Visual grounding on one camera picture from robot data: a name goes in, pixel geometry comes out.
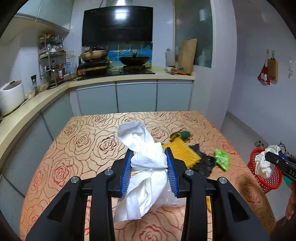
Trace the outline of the person's right hand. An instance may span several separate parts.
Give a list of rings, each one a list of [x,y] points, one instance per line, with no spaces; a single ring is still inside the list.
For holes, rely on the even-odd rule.
[[[290,189],[292,192],[285,211],[285,217],[287,220],[290,220],[295,212],[295,182],[290,183]]]

